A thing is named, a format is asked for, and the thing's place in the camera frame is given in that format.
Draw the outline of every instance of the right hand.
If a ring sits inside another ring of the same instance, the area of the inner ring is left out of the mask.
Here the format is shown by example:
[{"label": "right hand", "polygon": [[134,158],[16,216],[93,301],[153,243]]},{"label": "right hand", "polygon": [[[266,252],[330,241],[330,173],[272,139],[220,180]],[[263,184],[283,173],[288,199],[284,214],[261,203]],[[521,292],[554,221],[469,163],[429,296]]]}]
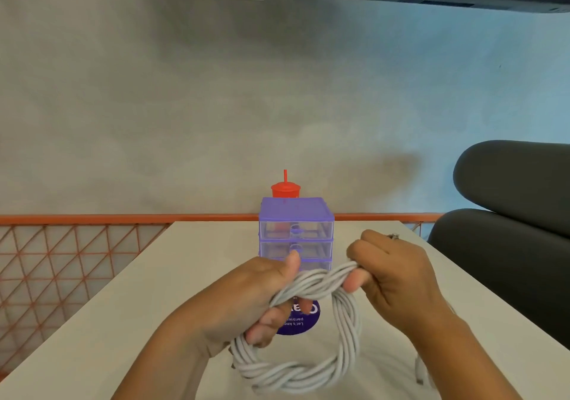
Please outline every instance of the right hand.
[{"label": "right hand", "polygon": [[412,341],[454,317],[419,245],[367,230],[346,255],[361,268],[350,273],[344,289],[352,293],[361,287],[380,316]]}]

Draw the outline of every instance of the white table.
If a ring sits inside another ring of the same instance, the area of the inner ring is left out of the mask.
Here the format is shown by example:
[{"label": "white table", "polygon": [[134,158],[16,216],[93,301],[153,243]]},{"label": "white table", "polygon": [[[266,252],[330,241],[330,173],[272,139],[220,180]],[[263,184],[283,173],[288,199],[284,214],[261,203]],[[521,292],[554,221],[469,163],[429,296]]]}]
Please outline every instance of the white table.
[{"label": "white table", "polygon": [[[400,222],[337,222],[334,265],[346,260],[346,247],[367,228],[399,233],[427,250],[445,297],[525,400],[569,398],[570,352]],[[0,399],[109,400],[160,322],[257,250],[255,222],[173,224],[0,383]],[[364,323],[356,367],[334,388],[301,398],[439,398],[435,391],[416,385],[416,354],[409,341],[381,320],[364,294],[357,292],[356,298]],[[321,301],[321,306],[315,327],[297,336],[278,336],[264,351],[266,357],[316,362],[331,355],[338,334],[330,301]],[[197,398],[259,399],[230,366],[225,351],[210,360]]]}]

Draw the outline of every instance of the circular sticker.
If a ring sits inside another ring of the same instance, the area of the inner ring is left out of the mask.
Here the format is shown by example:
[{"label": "circular sticker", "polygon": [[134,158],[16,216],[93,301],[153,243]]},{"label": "circular sticker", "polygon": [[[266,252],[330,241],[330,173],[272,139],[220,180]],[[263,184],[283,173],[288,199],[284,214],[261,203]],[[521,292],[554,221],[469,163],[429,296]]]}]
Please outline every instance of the circular sticker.
[{"label": "circular sticker", "polygon": [[311,308],[310,314],[304,314],[299,308],[299,304],[293,304],[293,309],[291,310],[291,315],[285,325],[283,325],[277,331],[278,334],[282,336],[294,336],[295,334],[300,334],[305,331],[309,331],[317,321],[320,316],[320,305],[317,301],[313,301],[313,307]]}]

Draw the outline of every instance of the concrete wall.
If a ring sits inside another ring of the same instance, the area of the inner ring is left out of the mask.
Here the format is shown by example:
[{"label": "concrete wall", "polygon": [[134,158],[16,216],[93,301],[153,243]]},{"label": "concrete wall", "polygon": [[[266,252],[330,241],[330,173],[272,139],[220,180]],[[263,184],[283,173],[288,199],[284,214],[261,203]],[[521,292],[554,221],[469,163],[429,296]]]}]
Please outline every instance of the concrete wall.
[{"label": "concrete wall", "polygon": [[0,212],[446,211],[460,153],[570,142],[570,15],[0,0]]}]

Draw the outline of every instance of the drawer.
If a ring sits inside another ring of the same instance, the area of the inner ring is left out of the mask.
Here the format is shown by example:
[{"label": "drawer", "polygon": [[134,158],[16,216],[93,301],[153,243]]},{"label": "drawer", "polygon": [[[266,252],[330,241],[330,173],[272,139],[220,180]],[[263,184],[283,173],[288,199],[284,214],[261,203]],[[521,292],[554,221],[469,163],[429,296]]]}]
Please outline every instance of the drawer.
[{"label": "drawer", "polygon": [[335,222],[259,222],[259,238],[266,240],[328,239]]},{"label": "drawer", "polygon": [[285,259],[287,255],[296,250],[301,259],[305,260],[332,260],[332,241],[260,241],[259,255],[267,259]]}]

